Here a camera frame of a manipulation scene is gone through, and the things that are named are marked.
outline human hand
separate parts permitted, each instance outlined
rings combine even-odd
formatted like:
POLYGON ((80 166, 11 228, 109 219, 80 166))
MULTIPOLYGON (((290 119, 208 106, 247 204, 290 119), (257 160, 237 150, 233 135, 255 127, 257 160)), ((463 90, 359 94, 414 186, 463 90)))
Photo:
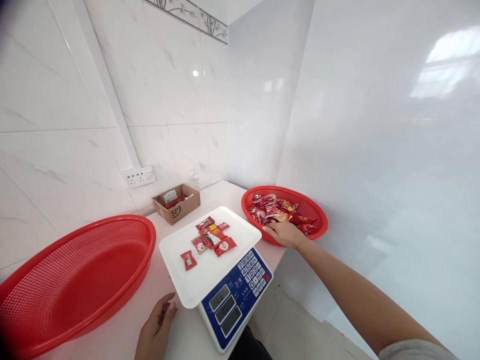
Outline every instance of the human hand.
POLYGON ((178 310, 175 301, 169 302, 174 296, 171 292, 156 303, 140 330, 134 360, 163 360, 170 326, 178 310))
POLYGON ((262 227, 262 229, 275 239, 277 243, 287 248, 297 250, 301 243, 309 241, 291 222, 272 222, 268 226, 262 227))

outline empty red basket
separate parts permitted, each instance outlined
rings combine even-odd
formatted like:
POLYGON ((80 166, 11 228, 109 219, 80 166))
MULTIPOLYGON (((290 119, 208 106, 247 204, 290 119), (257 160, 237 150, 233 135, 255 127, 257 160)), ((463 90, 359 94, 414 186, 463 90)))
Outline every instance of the empty red basket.
POLYGON ((32 257, 0 285, 0 321, 19 359, 32 359, 112 317, 147 274, 156 241, 137 215, 84 226, 32 257))
POLYGON ((317 205, 317 203, 315 203, 313 200, 309 199, 305 195, 302 195, 299 192, 287 189, 285 187, 257 186, 251 188, 245 194, 243 194, 241 198, 241 208, 245 213, 248 221, 261 231, 261 238, 270 244, 280 247, 282 246, 278 242, 276 242, 273 237, 263 231, 262 225, 260 225, 257 221, 254 221, 249 214, 249 208, 252 206, 252 199, 254 197, 254 194, 275 194, 279 199, 285 199, 293 204, 300 204, 300 206, 298 207, 298 213, 300 215, 302 215, 303 217, 317 219, 317 221, 313 223, 316 228, 312 231, 310 235, 307 236, 307 238, 310 240, 316 240, 322 237, 329 229, 329 221, 327 220, 327 215, 325 215, 324 211, 320 208, 320 206, 317 205))

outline decorative tile border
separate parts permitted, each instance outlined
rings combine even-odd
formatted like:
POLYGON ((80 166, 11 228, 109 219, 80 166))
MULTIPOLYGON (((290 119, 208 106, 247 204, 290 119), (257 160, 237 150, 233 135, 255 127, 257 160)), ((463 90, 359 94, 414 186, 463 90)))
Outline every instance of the decorative tile border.
POLYGON ((144 0, 212 38, 229 43, 229 27, 189 0, 144 0))

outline digital scale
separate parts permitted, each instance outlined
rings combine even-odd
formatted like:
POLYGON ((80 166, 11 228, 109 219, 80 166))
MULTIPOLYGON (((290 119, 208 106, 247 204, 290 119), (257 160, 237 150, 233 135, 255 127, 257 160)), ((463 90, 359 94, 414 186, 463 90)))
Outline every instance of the digital scale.
POLYGON ((198 308, 220 353, 238 339, 272 282, 272 272, 255 249, 261 238, 257 228, 220 206, 165 237, 158 245, 182 305, 187 309, 198 308), (216 224, 230 225, 223 232, 237 245, 221 257, 213 250, 198 254, 191 242, 198 236, 195 225, 208 216, 216 224), (192 250, 197 266, 186 271, 180 254, 188 250, 192 250))
POLYGON ((250 319, 273 275, 253 247, 198 305, 211 338, 223 353, 250 319))

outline electrical outlet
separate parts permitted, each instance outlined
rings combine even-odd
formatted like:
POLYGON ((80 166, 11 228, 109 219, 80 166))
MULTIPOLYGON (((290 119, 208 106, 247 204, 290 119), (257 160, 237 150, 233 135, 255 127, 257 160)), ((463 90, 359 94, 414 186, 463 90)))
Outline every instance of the electrical outlet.
POLYGON ((155 182, 154 169, 151 166, 144 166, 139 169, 129 169, 121 172, 130 189, 155 182))

